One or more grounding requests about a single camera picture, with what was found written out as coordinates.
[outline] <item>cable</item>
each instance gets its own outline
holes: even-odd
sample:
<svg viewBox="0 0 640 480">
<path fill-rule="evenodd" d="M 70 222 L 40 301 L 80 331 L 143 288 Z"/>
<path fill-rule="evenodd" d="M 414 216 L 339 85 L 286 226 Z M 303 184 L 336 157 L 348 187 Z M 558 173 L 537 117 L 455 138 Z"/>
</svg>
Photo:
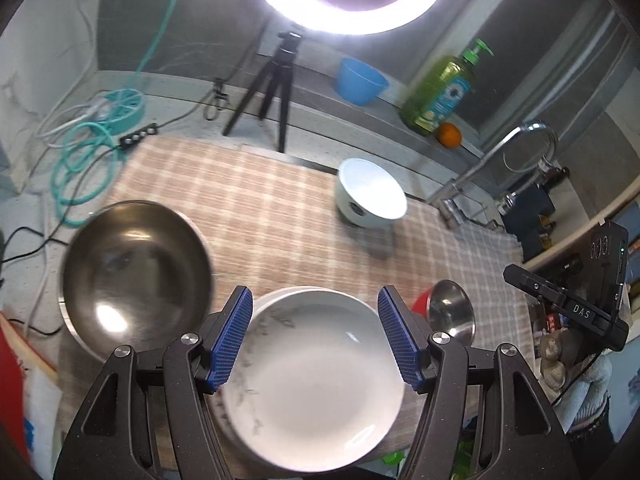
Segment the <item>cable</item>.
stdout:
<svg viewBox="0 0 640 480">
<path fill-rule="evenodd" d="M 213 88 L 211 90 L 207 91 L 207 93 L 204 94 L 200 98 L 200 100 L 197 101 L 196 104 L 194 104 L 192 108 L 190 108 L 190 110 L 188 112 L 183 113 L 180 116 L 174 117 L 173 119 L 169 119 L 168 121 L 166 121 L 166 122 L 164 122 L 162 124 L 158 124 L 158 129 L 164 128 L 165 126 L 167 126 L 169 124 L 177 123 L 177 121 L 180 121 L 180 120 L 184 119 L 185 117 L 190 116 L 191 114 L 193 114 L 200 107 L 200 105 L 207 104 L 207 98 L 209 98 L 211 94 L 213 94 Z"/>
<path fill-rule="evenodd" d="M 146 64 L 155 54 L 156 48 L 158 48 L 158 45 L 160 44 L 160 40 L 162 40 L 162 37 L 166 32 L 166 28 L 169 25 L 169 20 L 171 20 L 171 16 L 174 13 L 175 6 L 177 3 L 178 3 L 178 0 L 169 1 L 169 7 L 167 7 L 166 12 L 164 13 L 164 18 L 162 18 L 162 23 L 160 23 L 160 28 L 158 29 L 158 32 L 156 33 L 154 40 L 151 42 L 151 45 L 149 45 L 149 48 L 145 52 L 145 55 L 140 60 L 140 64 L 136 69 L 135 77 L 137 77 L 140 74 L 140 72 L 144 70 Z"/>
<path fill-rule="evenodd" d="M 76 189 L 74 197 L 70 200 L 66 199 L 64 197 L 66 186 L 76 174 L 81 173 L 87 168 L 89 161 L 95 156 L 97 150 L 101 146 L 107 146 L 108 148 L 116 147 L 116 143 L 113 140 L 113 137 L 111 137 L 110 132 L 107 128 L 98 123 L 77 124 L 69 130 L 68 134 L 66 134 L 65 141 L 69 137 L 73 136 L 76 131 L 85 127 L 88 127 L 95 137 L 93 139 L 84 140 L 70 148 L 63 148 L 61 150 L 62 154 L 60 159 L 51 172 L 49 183 L 51 195 L 55 204 L 56 215 L 69 227 L 80 227 L 84 225 L 86 220 L 78 221 L 66 218 L 66 212 L 63 211 L 63 207 L 67 206 L 66 211 L 68 212 L 68 208 L 71 206 L 84 204 L 100 195 L 100 193 L 102 193 L 113 180 L 113 177 L 115 176 L 116 163 L 120 160 L 120 155 L 122 154 L 121 152 L 113 153 L 107 174 L 97 189 L 94 189 L 92 192 L 81 197 L 76 196 L 78 193 L 78 190 Z"/>
<path fill-rule="evenodd" d="M 31 234 L 37 235 L 40 238 L 45 238 L 45 235 L 43 233 L 41 233 L 40 231 L 37 231 L 36 229 L 32 229 L 31 227 L 28 227 L 26 225 L 23 225 L 21 227 L 18 227 L 16 230 L 14 230 L 13 233 L 11 233 L 9 235 L 9 237 L 7 238 L 7 240 L 4 242 L 4 248 L 6 249 L 7 246 L 9 245 L 9 242 L 11 241 L 11 239 L 17 235 L 20 231 L 27 231 L 30 232 Z M 55 243 L 55 244 L 59 244 L 59 245 L 63 245 L 63 246 L 68 246 L 67 242 L 64 242 L 62 240 L 60 240 L 59 238 L 50 238 L 49 242 Z"/>
<path fill-rule="evenodd" d="M 42 231 L 44 233 L 49 229 L 49 216 L 47 213 L 47 197 L 43 192 L 38 193 L 40 195 L 40 202 L 42 203 Z M 24 339 L 27 340 L 29 338 L 29 327 L 31 322 L 33 322 L 33 317 L 36 314 L 36 310 L 38 309 L 38 305 L 40 304 L 40 300 L 44 293 L 44 289 L 47 286 L 47 279 L 49 278 L 49 253 L 47 251 L 47 244 L 43 245 L 43 256 L 44 256 L 44 270 L 42 271 L 42 278 L 40 279 L 40 285 L 38 286 L 38 292 L 36 293 L 36 297 L 33 300 L 33 304 L 29 309 L 29 313 L 27 314 L 27 321 L 24 322 L 24 330 L 23 335 Z"/>
<path fill-rule="evenodd" d="M 51 148 L 47 146 L 44 149 L 44 151 L 40 154 L 40 156 L 38 157 L 38 160 L 36 160 L 36 163 L 33 165 L 33 168 L 31 168 L 31 171 L 29 172 L 29 180 L 35 174 L 36 170 L 38 169 L 38 166 L 40 165 L 40 163 L 43 161 L 44 157 L 47 155 L 47 153 L 49 153 L 50 150 Z"/>
<path fill-rule="evenodd" d="M 119 151 L 119 149 L 117 147 L 114 147 L 114 148 L 108 149 L 105 152 L 102 152 L 100 155 L 98 155 L 96 158 L 94 158 L 94 160 L 91 162 L 91 164 L 89 164 L 89 166 L 86 168 L 86 170 L 84 170 L 84 173 L 80 176 L 80 179 L 78 180 L 78 184 L 76 185 L 76 188 L 74 189 L 74 192 L 73 192 L 73 195 L 71 196 L 71 199 L 68 200 L 68 205 L 66 207 L 66 211 L 64 212 L 62 219 L 60 220 L 60 222 L 58 222 L 58 225 L 56 225 L 56 227 L 55 227 L 55 229 L 53 229 L 52 233 L 37 248 L 35 248 L 33 251 L 28 251 L 27 253 L 17 254 L 16 256 L 11 256 L 10 258 L 6 258 L 6 259 L 2 260 L 2 264 L 7 264 L 7 263 L 12 262 L 14 260 L 18 260 L 20 258 L 26 258 L 27 256 L 31 256 L 32 254 L 35 254 L 39 250 L 41 250 L 48 242 L 53 240 L 53 237 L 55 236 L 55 234 L 60 230 L 62 225 L 65 223 L 65 219 L 66 219 L 66 216 L 69 213 L 69 210 L 71 209 L 72 202 L 74 201 L 74 199 L 78 195 L 78 191 L 79 191 L 80 187 L 82 186 L 82 183 L 84 182 L 84 179 L 86 178 L 86 176 L 90 173 L 90 171 L 98 163 L 98 161 L 100 161 L 104 156 L 106 156 L 109 153 L 114 152 L 114 151 Z"/>
<path fill-rule="evenodd" d="M 84 26 L 86 27 L 86 32 L 87 32 L 87 35 L 89 37 L 89 44 L 91 45 L 91 56 L 89 57 L 89 61 L 87 61 L 86 65 L 84 66 L 84 68 L 80 72 L 80 75 L 78 76 L 78 78 L 69 87 L 69 90 L 67 90 L 62 95 L 62 97 L 56 102 L 56 104 L 53 105 L 53 108 L 44 117 L 44 119 L 40 121 L 40 124 L 38 125 L 38 127 L 36 128 L 36 130 L 34 132 L 34 135 L 36 137 L 38 137 L 40 135 L 41 131 L 44 129 L 44 127 L 47 125 L 47 123 L 49 123 L 49 120 L 51 119 L 53 114 L 56 113 L 56 111 L 58 111 L 58 108 L 60 108 L 62 106 L 62 103 L 64 103 L 66 101 L 66 99 L 78 88 L 80 83 L 82 83 L 82 81 L 84 80 L 84 78 L 88 74 L 89 70 L 91 70 L 91 68 L 94 65 L 94 60 L 95 60 L 95 56 L 96 56 L 96 45 L 97 45 L 97 42 L 95 41 L 95 31 L 94 31 L 94 28 L 92 27 L 91 20 L 89 19 L 89 17 L 86 15 L 84 10 L 82 9 L 82 5 L 81 5 L 80 0 L 76 0 L 76 9 L 80 13 L 80 16 L 82 17 L 82 21 L 84 22 Z"/>
<path fill-rule="evenodd" d="M 222 78 L 215 79 L 213 81 L 212 88 L 209 91 L 207 91 L 207 93 L 204 94 L 188 112 L 183 113 L 182 115 L 176 118 L 170 119 L 169 121 L 163 124 L 160 124 L 158 128 L 163 128 L 164 126 L 167 126 L 169 124 L 173 124 L 173 123 L 177 123 L 177 121 L 181 121 L 185 117 L 188 117 L 191 114 L 193 114 L 200 107 L 200 105 L 206 105 L 202 110 L 202 116 L 204 120 L 215 121 L 220 116 L 220 111 L 223 109 L 220 103 L 223 101 L 228 102 L 228 95 L 223 92 L 225 85 L 228 84 L 229 81 L 231 81 L 238 74 L 240 69 L 246 63 L 246 60 L 249 54 L 255 49 L 257 49 L 258 45 L 260 44 L 260 39 L 263 37 L 265 31 L 267 30 L 267 27 L 269 27 L 269 22 L 273 17 L 273 13 L 274 13 L 274 10 L 272 9 L 267 14 L 267 17 L 264 19 L 264 22 L 260 26 L 258 33 L 246 46 L 244 52 L 238 59 L 238 62 L 236 62 L 236 64 L 232 67 L 231 72 L 229 72 L 229 74 L 224 79 Z M 216 113 L 212 117 L 209 115 L 209 108 L 214 105 L 216 108 Z"/>
<path fill-rule="evenodd" d="M 49 187 L 51 195 L 53 197 L 53 202 L 55 204 L 56 215 L 62 223 L 66 224 L 69 227 L 80 227 L 84 224 L 86 220 L 71 220 L 68 218 L 68 215 L 66 213 L 71 206 L 83 204 L 85 202 L 88 202 L 89 200 L 94 199 L 108 187 L 115 176 L 116 163 L 118 160 L 120 160 L 120 152 L 113 153 L 107 175 L 105 176 L 101 184 L 97 187 L 97 189 L 84 196 L 75 196 L 72 199 L 68 200 L 64 197 L 65 188 L 73 180 L 76 174 L 81 173 L 85 169 L 87 169 L 92 158 L 94 158 L 97 150 L 101 146 L 107 146 L 108 148 L 115 147 L 116 144 L 112 136 L 120 133 L 120 131 L 117 131 L 117 128 L 114 126 L 114 121 L 121 118 L 121 112 L 123 108 L 130 108 L 127 100 L 130 100 L 132 98 L 132 94 L 140 96 L 140 93 L 135 91 L 133 87 L 136 83 L 136 80 L 140 76 L 140 73 L 144 70 L 149 60 L 155 54 L 156 49 L 158 48 L 158 45 L 162 40 L 162 37 L 164 36 L 168 27 L 169 21 L 171 20 L 171 17 L 174 13 L 177 1 L 178 0 L 169 1 L 169 5 L 164 13 L 164 17 L 162 18 L 162 22 L 158 28 L 158 31 L 155 34 L 148 49 L 146 50 L 144 56 L 140 60 L 135 73 L 131 76 L 130 84 L 127 85 L 127 88 L 116 90 L 112 92 L 112 96 L 108 96 L 107 98 L 103 97 L 101 101 L 92 99 L 92 101 L 81 105 L 72 106 L 67 110 L 64 110 L 63 112 L 60 112 L 56 120 L 59 120 L 60 117 L 71 111 L 84 108 L 84 110 L 82 110 L 79 114 L 76 114 L 75 118 L 71 119 L 62 127 L 57 126 L 46 133 L 42 133 L 42 130 L 44 129 L 52 115 L 58 110 L 62 102 L 70 94 L 69 92 L 63 97 L 63 99 L 60 100 L 58 104 L 56 104 L 53 110 L 47 115 L 46 120 L 43 121 L 43 123 L 36 131 L 36 136 L 43 140 L 43 142 L 47 145 L 47 148 L 61 150 L 60 158 L 55 164 L 51 174 Z M 91 23 L 85 15 L 84 10 L 82 10 L 82 7 L 79 4 L 79 0 L 78 9 L 82 14 L 82 18 L 84 19 L 88 33 L 90 34 L 90 38 L 92 41 L 92 50 L 94 51 L 94 54 L 92 55 L 93 60 L 93 58 L 95 57 L 95 31 L 93 31 L 93 29 L 91 28 Z M 86 71 L 83 70 L 81 76 L 84 77 L 85 73 Z M 136 106 L 139 105 L 142 105 L 140 104 L 140 97 L 138 97 L 138 100 L 136 102 Z M 106 118 L 103 120 L 102 118 L 100 118 L 100 110 L 104 106 L 109 106 L 110 110 L 108 111 L 108 114 L 106 114 Z M 93 119 L 96 115 L 99 117 L 99 119 L 94 121 Z M 62 137 L 62 142 L 57 142 L 58 138 L 60 137 Z M 45 154 L 46 152 L 41 154 L 39 160 L 36 162 L 36 166 L 41 162 Z"/>
<path fill-rule="evenodd" d="M 11 317 L 9 319 L 7 319 L 7 321 L 11 322 L 11 323 L 18 323 L 21 325 L 24 325 L 25 322 L 21 319 L 15 319 L 15 317 Z M 62 330 L 62 327 L 64 325 L 60 325 L 57 329 L 55 329 L 53 332 L 44 332 L 43 330 L 40 330 L 39 328 L 34 327 L 33 325 L 29 325 L 29 328 L 31 330 L 33 330 L 34 332 L 37 332 L 38 334 L 44 336 L 44 337 L 51 337 L 52 335 L 56 335 L 58 332 L 60 332 Z"/>
<path fill-rule="evenodd" d="M 569 388 L 571 388 L 571 387 L 574 385 L 575 381 L 577 381 L 578 379 L 580 379 L 580 378 L 581 378 L 581 377 L 586 373 L 586 371 L 587 371 L 589 368 L 591 368 L 591 365 L 593 365 L 593 364 L 594 364 L 594 362 L 596 362 L 596 359 L 597 359 L 598 357 L 600 357 L 600 355 L 601 355 L 601 354 L 602 354 L 602 350 L 600 350 L 596 355 L 594 355 L 594 356 L 593 356 L 593 359 L 592 359 L 591 361 L 589 361 L 589 364 L 588 364 L 588 365 L 586 365 L 582 370 L 580 370 L 580 372 L 579 372 L 579 373 L 578 373 L 578 374 L 577 374 L 577 375 L 576 375 L 576 376 L 575 376 L 575 377 L 574 377 L 574 378 L 569 382 L 569 385 L 568 385 L 564 390 L 562 390 L 562 392 L 560 393 L 560 395 L 558 395 L 558 396 L 556 397 L 556 400 L 554 400 L 554 401 L 551 403 L 551 405 L 552 405 L 552 406 L 555 406 L 558 402 L 560 402 L 560 399 L 562 399 L 562 396 L 564 396 L 564 394 L 565 394 L 565 393 L 567 393 L 567 392 L 569 391 Z"/>
</svg>

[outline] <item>cloth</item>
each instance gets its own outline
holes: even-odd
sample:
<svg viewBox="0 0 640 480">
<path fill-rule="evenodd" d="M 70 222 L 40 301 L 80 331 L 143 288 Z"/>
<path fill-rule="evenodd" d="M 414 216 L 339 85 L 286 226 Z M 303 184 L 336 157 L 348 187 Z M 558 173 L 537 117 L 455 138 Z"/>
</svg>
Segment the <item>cloth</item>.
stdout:
<svg viewBox="0 0 640 480">
<path fill-rule="evenodd" d="M 629 327 L 633 323 L 629 296 L 622 291 L 620 317 Z M 583 336 L 577 329 L 563 329 L 545 335 L 540 342 L 540 385 L 549 400 L 556 400 L 572 378 L 594 358 L 593 355 L 575 363 Z M 556 416 L 565 433 L 590 426 L 605 409 L 607 387 L 611 378 L 611 361 L 600 355 L 585 373 L 572 384 L 554 406 Z"/>
<path fill-rule="evenodd" d="M 580 478 L 590 478 L 609 457 L 616 443 L 609 427 L 609 399 L 591 423 L 567 435 Z"/>
<path fill-rule="evenodd" d="M 533 366 L 533 341 L 524 293 L 502 272 L 522 261 L 511 235 L 468 224 L 453 233 L 438 211 L 409 200 L 407 215 L 387 230 L 344 221 L 334 204 L 336 177 L 253 153 L 171 137 L 142 143 L 106 203 L 153 200 L 188 216 L 209 244 L 214 269 L 212 311 L 236 285 L 257 298 L 286 286 L 340 290 L 376 307 L 383 285 L 395 285 L 408 305 L 445 278 L 468 294 L 476 316 L 475 346 L 516 345 Z M 66 336 L 60 350 L 64 392 L 60 423 L 68 428 L 100 365 Z M 406 388 L 401 411 L 383 441 L 364 460 L 409 447 L 424 398 Z M 168 436 L 161 428 L 161 436 Z M 290 474 L 242 455 L 222 432 L 235 478 L 287 478 Z M 159 438 L 171 466 L 168 438 Z"/>
</svg>

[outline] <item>plaid tablecloth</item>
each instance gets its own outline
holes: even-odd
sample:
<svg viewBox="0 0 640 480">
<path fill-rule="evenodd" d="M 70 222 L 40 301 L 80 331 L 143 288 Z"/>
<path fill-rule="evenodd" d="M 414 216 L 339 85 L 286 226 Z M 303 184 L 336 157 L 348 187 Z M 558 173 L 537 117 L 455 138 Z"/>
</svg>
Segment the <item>plaid tablecloth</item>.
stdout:
<svg viewBox="0 0 640 480">
<path fill-rule="evenodd" d="M 199 227 L 213 259 L 213 311 L 222 308 L 238 284 L 255 297 L 286 286 L 323 286 L 375 308 L 383 285 L 395 285 L 410 304 L 449 278 L 465 289 L 474 306 L 474 346 L 495 349 L 512 342 L 533 365 L 526 299 L 502 280 L 504 267 L 522 260 L 514 237 L 472 224 L 450 232 L 434 208 L 415 200 L 409 200 L 407 215 L 392 228 L 364 230 L 337 212 L 335 179 L 242 148 L 158 137 L 140 145 L 106 203 L 153 200 Z M 98 371 L 99 365 L 67 335 L 60 354 L 63 428 L 71 424 Z M 368 460 L 409 446 L 423 402 L 407 388 L 396 423 Z M 171 446 L 163 434 L 166 428 L 160 430 L 161 458 L 171 467 Z M 290 476 L 249 459 L 224 436 L 222 441 L 236 478 Z"/>
</svg>

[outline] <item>green dish soap bottle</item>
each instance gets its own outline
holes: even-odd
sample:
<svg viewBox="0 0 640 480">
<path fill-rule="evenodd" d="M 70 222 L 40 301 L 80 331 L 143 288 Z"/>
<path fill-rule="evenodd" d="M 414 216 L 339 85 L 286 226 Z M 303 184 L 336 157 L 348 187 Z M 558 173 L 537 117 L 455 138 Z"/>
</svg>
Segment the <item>green dish soap bottle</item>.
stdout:
<svg viewBox="0 0 640 480">
<path fill-rule="evenodd" d="M 423 135 L 437 130 L 476 82 L 473 68 L 482 50 L 494 55 L 484 41 L 476 40 L 476 46 L 461 57 L 441 59 L 402 106 L 404 124 Z"/>
</svg>

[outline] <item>faucet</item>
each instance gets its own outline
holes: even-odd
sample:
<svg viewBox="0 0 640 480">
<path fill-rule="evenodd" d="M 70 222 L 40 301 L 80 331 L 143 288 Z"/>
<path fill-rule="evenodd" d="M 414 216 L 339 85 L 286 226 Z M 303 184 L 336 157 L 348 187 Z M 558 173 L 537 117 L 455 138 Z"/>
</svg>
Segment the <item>faucet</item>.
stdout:
<svg viewBox="0 0 640 480">
<path fill-rule="evenodd" d="M 490 222 L 485 225 L 468 218 L 454 202 L 454 199 L 462 193 L 463 186 L 475 177 L 476 174 L 478 174 L 478 172 L 482 170 L 482 168 L 484 168 L 489 161 L 494 158 L 496 153 L 503 149 L 508 142 L 515 139 L 520 134 L 533 132 L 546 132 L 548 135 L 550 142 L 549 150 L 542 157 L 541 164 L 539 163 L 539 165 L 540 168 L 551 167 L 550 161 L 556 153 L 556 145 L 558 144 L 558 136 L 556 136 L 556 133 L 551 129 L 551 126 L 543 121 L 528 121 L 514 128 L 487 154 L 485 154 L 476 165 L 466 170 L 465 173 L 461 174 L 459 177 L 449 180 L 444 186 L 427 199 L 427 204 L 434 206 L 440 212 L 440 215 L 445 221 L 448 229 L 455 230 L 463 223 L 469 221 L 484 227 L 489 227 L 492 224 L 492 222 Z M 541 174 L 544 174 L 544 171 L 536 172 L 536 174 L 528 179 L 526 183 L 520 186 L 515 192 L 505 194 L 500 201 L 502 205 L 501 212 L 505 212 L 511 208 L 514 205 L 517 196 L 528 187 L 536 184 Z"/>
</svg>

